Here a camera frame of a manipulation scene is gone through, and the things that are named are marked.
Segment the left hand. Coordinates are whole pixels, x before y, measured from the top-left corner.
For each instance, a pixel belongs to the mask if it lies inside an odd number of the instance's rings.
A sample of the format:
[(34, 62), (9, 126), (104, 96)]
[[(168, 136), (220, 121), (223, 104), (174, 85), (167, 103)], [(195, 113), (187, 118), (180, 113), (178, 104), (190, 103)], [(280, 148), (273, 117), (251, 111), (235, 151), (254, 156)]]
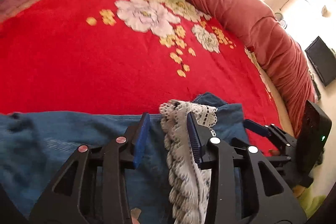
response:
[(141, 215), (141, 209), (135, 207), (130, 210), (132, 224), (139, 224), (139, 216)]

